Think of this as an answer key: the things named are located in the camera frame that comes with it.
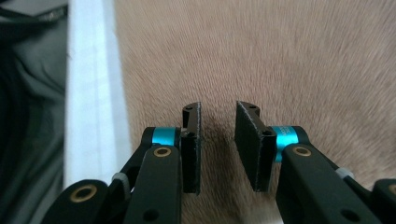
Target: brown fur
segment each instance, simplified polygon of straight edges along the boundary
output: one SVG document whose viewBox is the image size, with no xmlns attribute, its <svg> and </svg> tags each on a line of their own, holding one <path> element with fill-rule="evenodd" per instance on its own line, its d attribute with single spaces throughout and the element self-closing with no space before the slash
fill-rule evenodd
<svg viewBox="0 0 396 224">
<path fill-rule="evenodd" d="M 235 101 L 266 125 L 303 126 L 313 144 L 370 188 L 396 177 L 394 1 L 117 0 L 131 134 L 180 125 L 203 103 L 202 194 L 183 223 L 269 223 L 233 142 Z"/>
</svg>

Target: animal fur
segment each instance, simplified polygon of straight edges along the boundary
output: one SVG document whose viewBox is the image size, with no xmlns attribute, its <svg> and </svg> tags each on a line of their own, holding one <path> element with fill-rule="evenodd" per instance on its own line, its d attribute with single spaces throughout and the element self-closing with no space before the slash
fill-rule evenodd
<svg viewBox="0 0 396 224">
<path fill-rule="evenodd" d="M 251 190 L 233 142 L 236 100 L 300 125 L 364 187 L 396 178 L 396 2 L 117 0 L 133 145 L 203 103 L 202 193 L 183 223 L 280 220 Z"/>
</svg>

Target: fur surface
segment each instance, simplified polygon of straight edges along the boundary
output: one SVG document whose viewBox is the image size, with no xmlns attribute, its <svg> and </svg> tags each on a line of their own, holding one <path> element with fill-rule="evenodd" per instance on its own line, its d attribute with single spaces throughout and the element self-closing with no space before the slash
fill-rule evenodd
<svg viewBox="0 0 396 224">
<path fill-rule="evenodd" d="M 394 1 L 115 3 L 134 148 L 203 103 L 202 193 L 183 195 L 183 223 L 280 219 L 275 191 L 254 193 L 237 155 L 236 100 L 266 125 L 304 127 L 366 188 L 396 178 Z"/>
</svg>

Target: gray fabric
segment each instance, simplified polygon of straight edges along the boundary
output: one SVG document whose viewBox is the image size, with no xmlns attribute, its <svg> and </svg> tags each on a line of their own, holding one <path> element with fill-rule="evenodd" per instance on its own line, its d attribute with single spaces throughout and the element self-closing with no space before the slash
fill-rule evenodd
<svg viewBox="0 0 396 224">
<path fill-rule="evenodd" d="M 2 223 L 39 223 L 62 192 L 66 39 L 64 19 L 14 48 L 30 121 L 16 174 L 0 199 L 7 209 Z"/>
</svg>

